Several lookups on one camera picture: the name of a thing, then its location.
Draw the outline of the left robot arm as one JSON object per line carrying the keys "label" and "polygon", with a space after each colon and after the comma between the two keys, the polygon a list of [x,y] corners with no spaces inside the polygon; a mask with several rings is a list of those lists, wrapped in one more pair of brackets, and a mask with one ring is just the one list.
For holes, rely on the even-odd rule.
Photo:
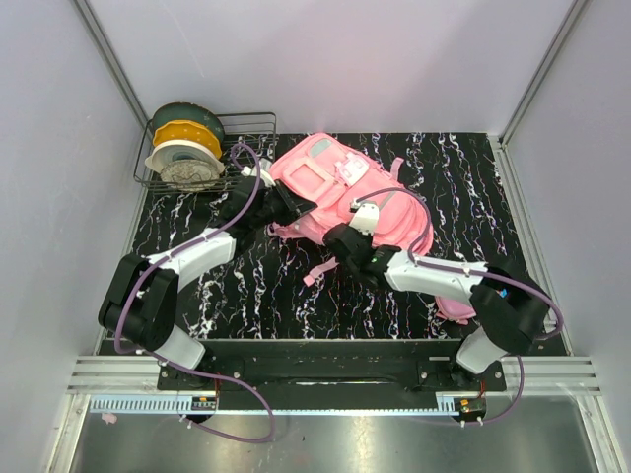
{"label": "left robot arm", "polygon": [[178,378],[193,390],[212,380],[206,349],[175,324],[178,293],[203,273],[242,255],[256,233],[271,225],[291,225],[317,204],[277,180],[270,187],[246,177],[219,207],[219,214],[198,236],[175,248],[119,261],[99,311],[100,326],[114,334],[114,348],[132,343],[161,361],[179,366]]}

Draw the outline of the white plate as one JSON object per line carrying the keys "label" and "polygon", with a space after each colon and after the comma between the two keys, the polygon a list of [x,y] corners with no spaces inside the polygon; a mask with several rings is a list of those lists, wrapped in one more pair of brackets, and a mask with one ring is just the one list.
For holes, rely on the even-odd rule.
{"label": "white plate", "polygon": [[225,171],[225,166],[201,145],[184,140],[167,141],[154,148],[145,159],[145,166],[155,172],[161,172],[167,165],[177,161],[199,161],[209,164],[218,173]]}

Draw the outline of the speckled grey plate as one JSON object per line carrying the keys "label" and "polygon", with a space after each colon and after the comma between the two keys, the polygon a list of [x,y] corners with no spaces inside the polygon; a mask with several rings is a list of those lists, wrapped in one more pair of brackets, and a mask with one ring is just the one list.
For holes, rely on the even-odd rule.
{"label": "speckled grey plate", "polygon": [[200,192],[215,185],[221,171],[213,164],[199,160],[180,160],[166,165],[160,172],[167,187],[182,192]]}

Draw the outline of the pink student backpack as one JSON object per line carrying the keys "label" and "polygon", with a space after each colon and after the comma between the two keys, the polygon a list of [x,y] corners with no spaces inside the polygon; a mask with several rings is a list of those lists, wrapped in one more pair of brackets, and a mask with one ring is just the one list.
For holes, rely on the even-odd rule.
{"label": "pink student backpack", "polygon": [[430,211],[416,195],[404,192],[398,181],[403,159],[389,169],[335,138],[316,133],[301,141],[271,166],[273,179],[316,203],[316,208],[288,226],[273,224],[271,232],[283,239],[306,238],[323,245],[324,235],[339,224],[349,224],[353,200],[374,201],[380,216],[373,246],[412,248],[421,256],[433,245]]}

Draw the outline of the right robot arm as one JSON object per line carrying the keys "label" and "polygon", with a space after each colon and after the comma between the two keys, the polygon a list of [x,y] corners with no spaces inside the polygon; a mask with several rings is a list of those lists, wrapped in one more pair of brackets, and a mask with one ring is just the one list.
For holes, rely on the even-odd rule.
{"label": "right robot arm", "polygon": [[453,387],[469,390],[506,355],[525,355],[538,340],[556,336],[558,305],[510,264],[465,263],[418,256],[397,246],[374,247],[372,238],[347,224],[328,231],[324,246],[366,285],[456,301],[471,308],[478,328],[466,336],[448,365]]}

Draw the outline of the dark green plate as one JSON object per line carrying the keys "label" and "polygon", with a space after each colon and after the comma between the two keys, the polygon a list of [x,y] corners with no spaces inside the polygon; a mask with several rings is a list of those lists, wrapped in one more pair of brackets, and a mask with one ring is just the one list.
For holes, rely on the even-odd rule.
{"label": "dark green plate", "polygon": [[219,117],[209,109],[191,102],[176,101],[162,105],[152,117],[152,129],[157,131],[160,127],[169,122],[191,121],[210,130],[222,144],[225,140],[226,132]]}

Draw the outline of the yellow plate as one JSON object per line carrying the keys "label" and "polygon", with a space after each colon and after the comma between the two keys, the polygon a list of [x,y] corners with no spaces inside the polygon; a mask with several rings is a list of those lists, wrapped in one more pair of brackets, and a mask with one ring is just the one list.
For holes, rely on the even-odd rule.
{"label": "yellow plate", "polygon": [[220,159],[223,154],[218,137],[206,126],[195,121],[172,120],[159,127],[154,132],[154,146],[172,140],[190,141],[201,145],[210,151],[217,159]]}

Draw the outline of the pink cat pencil case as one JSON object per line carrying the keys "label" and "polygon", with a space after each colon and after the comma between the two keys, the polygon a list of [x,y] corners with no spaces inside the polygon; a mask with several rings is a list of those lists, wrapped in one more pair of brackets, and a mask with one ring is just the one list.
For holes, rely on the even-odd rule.
{"label": "pink cat pencil case", "polygon": [[[499,297],[504,299],[508,295],[506,289],[497,291]],[[451,321],[459,325],[467,325],[470,319],[477,316],[477,312],[473,307],[460,303],[458,301],[435,296],[435,302],[438,308],[436,315],[443,320]],[[483,312],[486,314],[502,314],[505,311],[498,307],[484,306]]]}

